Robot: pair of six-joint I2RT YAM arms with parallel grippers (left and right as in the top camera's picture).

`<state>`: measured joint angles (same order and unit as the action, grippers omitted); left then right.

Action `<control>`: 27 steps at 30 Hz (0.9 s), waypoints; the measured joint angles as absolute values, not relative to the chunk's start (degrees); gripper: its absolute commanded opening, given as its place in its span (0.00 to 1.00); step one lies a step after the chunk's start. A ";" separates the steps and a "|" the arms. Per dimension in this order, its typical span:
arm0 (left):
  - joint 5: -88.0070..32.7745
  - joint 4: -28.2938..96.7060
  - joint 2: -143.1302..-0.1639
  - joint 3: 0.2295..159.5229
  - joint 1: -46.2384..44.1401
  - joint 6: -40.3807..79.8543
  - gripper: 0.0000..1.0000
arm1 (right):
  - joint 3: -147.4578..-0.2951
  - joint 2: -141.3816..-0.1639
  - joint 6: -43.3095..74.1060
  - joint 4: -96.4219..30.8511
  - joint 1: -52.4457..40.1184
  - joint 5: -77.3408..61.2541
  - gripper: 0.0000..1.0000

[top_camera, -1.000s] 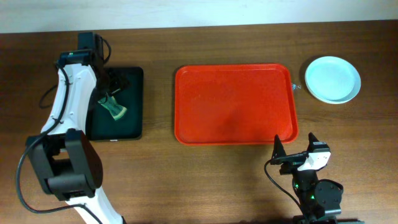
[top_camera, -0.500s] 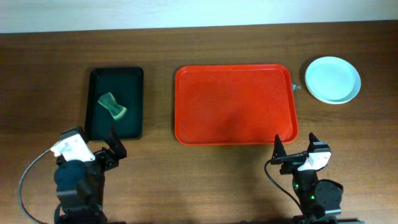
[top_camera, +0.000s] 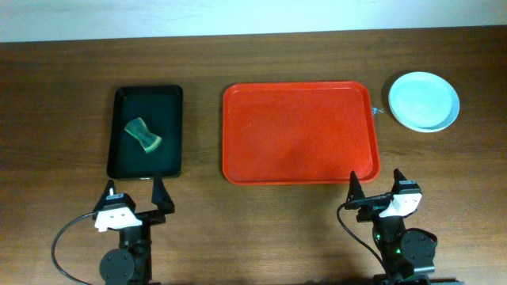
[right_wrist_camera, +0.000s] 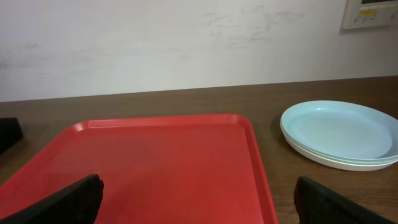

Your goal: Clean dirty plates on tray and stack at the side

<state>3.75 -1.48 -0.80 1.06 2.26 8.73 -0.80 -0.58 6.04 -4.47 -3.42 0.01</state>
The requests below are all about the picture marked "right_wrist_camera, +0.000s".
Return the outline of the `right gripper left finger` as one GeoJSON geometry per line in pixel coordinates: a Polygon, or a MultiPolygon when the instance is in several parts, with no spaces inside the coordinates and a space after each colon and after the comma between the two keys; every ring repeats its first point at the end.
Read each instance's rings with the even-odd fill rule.
{"type": "Polygon", "coordinates": [[[94,224],[104,182],[90,174],[39,202],[1,219],[1,224],[94,224]]]}

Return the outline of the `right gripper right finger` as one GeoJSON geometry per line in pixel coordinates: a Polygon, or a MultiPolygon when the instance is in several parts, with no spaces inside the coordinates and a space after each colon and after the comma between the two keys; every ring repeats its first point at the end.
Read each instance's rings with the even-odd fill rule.
{"type": "Polygon", "coordinates": [[[307,176],[300,176],[294,190],[300,224],[394,224],[307,176]]]}

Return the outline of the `pale green plate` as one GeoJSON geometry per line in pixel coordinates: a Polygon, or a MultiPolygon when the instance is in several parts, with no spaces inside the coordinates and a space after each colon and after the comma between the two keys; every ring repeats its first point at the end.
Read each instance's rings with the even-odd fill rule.
{"type": "Polygon", "coordinates": [[[382,163],[395,163],[397,162],[397,157],[387,157],[386,159],[355,159],[355,158],[350,158],[350,157],[341,157],[341,156],[335,156],[333,154],[329,154],[329,153],[325,153],[325,152],[321,152],[315,149],[312,149],[311,147],[307,147],[302,143],[299,143],[297,140],[295,140],[292,135],[290,135],[287,130],[284,128],[283,124],[280,124],[280,128],[283,132],[283,134],[285,135],[285,137],[288,137],[295,145],[299,146],[300,148],[302,148],[303,150],[309,151],[313,154],[316,154],[318,156],[323,156],[323,157],[327,157],[329,159],[334,159],[334,160],[339,160],[339,161],[343,161],[346,163],[358,163],[358,164],[382,164],[382,163]]]}

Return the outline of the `pale blue plate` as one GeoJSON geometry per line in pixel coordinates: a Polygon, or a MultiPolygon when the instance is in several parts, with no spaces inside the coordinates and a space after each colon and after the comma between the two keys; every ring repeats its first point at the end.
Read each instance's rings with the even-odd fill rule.
{"type": "Polygon", "coordinates": [[[280,122],[293,140],[316,152],[364,161],[397,158],[397,119],[367,106],[306,101],[286,109],[280,122]]]}

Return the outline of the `white plate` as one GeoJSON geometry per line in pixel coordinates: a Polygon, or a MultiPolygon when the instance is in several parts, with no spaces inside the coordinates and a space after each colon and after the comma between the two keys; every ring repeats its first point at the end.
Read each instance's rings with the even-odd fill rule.
{"type": "Polygon", "coordinates": [[[299,154],[301,154],[301,155],[305,156],[306,158],[313,160],[319,164],[322,164],[322,165],[328,166],[328,167],[332,167],[335,169],[364,172],[364,171],[373,171],[373,170],[384,169],[386,167],[389,167],[389,166],[397,163],[397,159],[393,159],[393,160],[387,161],[387,162],[378,162],[375,164],[367,164],[367,163],[344,162],[344,161],[339,161],[338,159],[327,158],[327,156],[315,154],[314,152],[310,152],[308,149],[305,149],[304,147],[299,146],[299,144],[296,143],[284,130],[282,130],[282,133],[285,137],[285,140],[288,142],[288,144],[293,149],[295,149],[299,154]]]}

